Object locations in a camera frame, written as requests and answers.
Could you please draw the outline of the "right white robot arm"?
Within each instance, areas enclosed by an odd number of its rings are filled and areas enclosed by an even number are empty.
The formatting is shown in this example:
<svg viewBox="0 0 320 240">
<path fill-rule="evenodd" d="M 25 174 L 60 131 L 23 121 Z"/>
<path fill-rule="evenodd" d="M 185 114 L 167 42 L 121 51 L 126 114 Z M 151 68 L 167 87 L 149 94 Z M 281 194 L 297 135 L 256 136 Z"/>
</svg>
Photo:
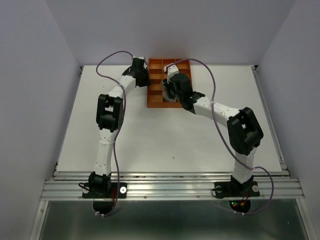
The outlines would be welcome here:
<svg viewBox="0 0 320 240">
<path fill-rule="evenodd" d="M 236 109 L 214 102 L 205 94 L 194 91 L 189 77 L 184 73 L 163 79 L 160 87 L 166 100 L 178 101 L 186 111 L 214 121 L 222 142 L 235 159 L 231 192 L 235 195 L 246 192 L 247 181 L 253 176 L 257 147 L 264 137 L 253 110 L 249 107 Z"/>
</svg>

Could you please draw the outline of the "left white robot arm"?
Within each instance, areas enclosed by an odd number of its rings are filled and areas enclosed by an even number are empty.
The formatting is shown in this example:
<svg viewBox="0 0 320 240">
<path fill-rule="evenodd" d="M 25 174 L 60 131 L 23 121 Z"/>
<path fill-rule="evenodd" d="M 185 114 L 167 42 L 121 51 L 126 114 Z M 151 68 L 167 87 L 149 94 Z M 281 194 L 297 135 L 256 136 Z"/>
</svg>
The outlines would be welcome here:
<svg viewBox="0 0 320 240">
<path fill-rule="evenodd" d="M 112 80 L 116 86 L 107 94 L 100 94 L 97 100 L 98 151 L 92 173 L 89 175 L 85 187 L 90 198 L 111 196 L 113 191 L 111 182 L 112 153 L 124 122 L 127 94 L 136 87 L 147 87 L 151 84 L 145 58 L 133 56 L 131 59 L 131 66 L 122 73 L 118 80 L 99 73 L 99 68 L 96 68 L 98 76 Z"/>
</svg>

